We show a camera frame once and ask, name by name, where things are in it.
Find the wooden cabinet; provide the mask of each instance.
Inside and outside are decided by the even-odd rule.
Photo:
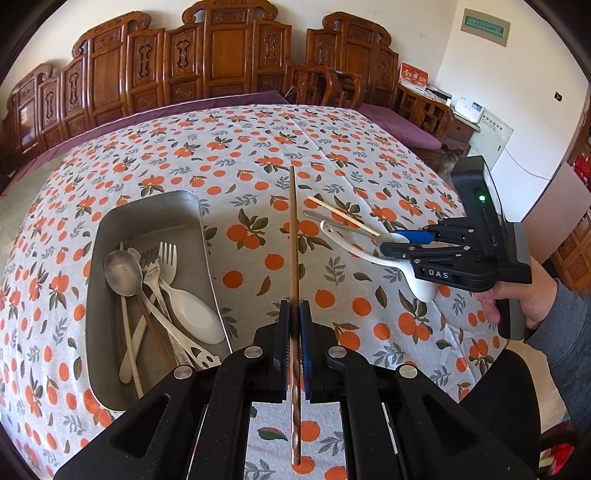
[[[455,152],[458,157],[465,157],[470,151],[470,139],[478,131],[480,131],[478,125],[454,115],[452,127],[441,139],[441,144]]]

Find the floral tablecloth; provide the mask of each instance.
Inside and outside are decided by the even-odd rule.
[[[457,196],[396,139],[355,111],[249,106],[170,116],[71,151],[35,199],[0,290],[1,421],[40,477],[116,416],[90,390],[86,283],[109,210],[187,189],[200,198],[215,287],[234,348],[273,322],[288,296],[288,168],[300,209],[316,195],[379,231],[462,215]],[[417,301],[393,268],[331,245],[299,215],[301,295],[313,318],[372,363],[416,364],[455,400],[505,346],[467,292]],[[369,252],[368,238],[344,236]],[[300,467],[290,466],[288,405],[256,404],[245,478],[346,477],[337,404],[302,407]]]

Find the wooden chair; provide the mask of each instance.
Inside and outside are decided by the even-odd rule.
[[[293,62],[291,26],[277,14],[267,0],[203,0],[175,30],[150,28],[139,11],[89,29],[66,67],[41,64],[12,90],[0,172],[99,125],[188,100],[293,87],[298,103],[357,108],[363,82],[350,98],[333,69]]]
[[[350,73],[367,85],[364,101],[383,106],[442,139],[453,123],[452,110],[398,83],[398,54],[389,46],[390,34],[381,25],[344,12],[322,19],[323,28],[306,35],[306,63],[347,72],[340,80],[350,97],[355,91]]]

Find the hand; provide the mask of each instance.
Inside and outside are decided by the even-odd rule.
[[[482,310],[489,322],[497,325],[501,320],[495,300],[503,299],[519,300],[525,314],[525,326],[530,330],[538,328],[540,322],[547,317],[554,304],[558,284],[533,257],[530,257],[530,264],[531,284],[500,281],[489,291],[474,294],[482,304]]]

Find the chopstick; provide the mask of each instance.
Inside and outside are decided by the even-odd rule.
[[[319,200],[319,199],[317,199],[316,197],[313,197],[313,196],[309,196],[308,197],[308,200],[312,200],[312,202],[317,203],[318,205],[320,205],[321,207],[326,208],[327,210],[330,210],[335,215],[338,215],[341,218],[344,218],[345,220],[347,220],[348,222],[350,222],[350,223],[352,223],[354,225],[357,225],[359,228],[362,228],[367,233],[371,233],[372,235],[379,236],[379,233],[377,233],[375,230],[371,229],[367,225],[362,224],[360,221],[355,220],[353,217],[347,215],[346,213],[343,213],[340,210],[337,210],[335,207],[331,207],[328,203],[325,203],[322,200]]]
[[[123,250],[123,242],[119,243],[119,250]],[[131,362],[131,375],[134,378],[135,391],[138,393],[138,398],[144,396],[144,389],[139,380],[138,365],[135,363],[134,344],[131,341],[131,329],[129,328],[129,316],[127,314],[127,299],[121,295],[121,313],[123,315],[123,330],[125,332],[125,343],[127,343],[127,351],[129,352],[129,361]]]
[[[162,343],[162,339],[160,338],[158,331],[154,327],[154,322],[152,322],[152,318],[150,317],[148,307],[146,307],[144,302],[141,301],[140,299],[138,299],[138,303],[139,303],[139,308],[142,311],[142,315],[146,319],[146,325],[148,326],[148,330],[150,331],[150,336],[152,337],[152,340],[154,341],[156,348],[158,349],[158,352],[160,353],[160,356],[162,357],[162,359],[166,363],[166,366],[172,370],[174,367],[176,367],[176,364],[173,362],[173,359],[170,358],[170,355],[166,351],[166,348],[164,347],[164,344]]]
[[[290,167],[290,413],[291,464],[301,461],[301,392],[300,392],[300,269],[298,265],[298,221],[296,173]]]

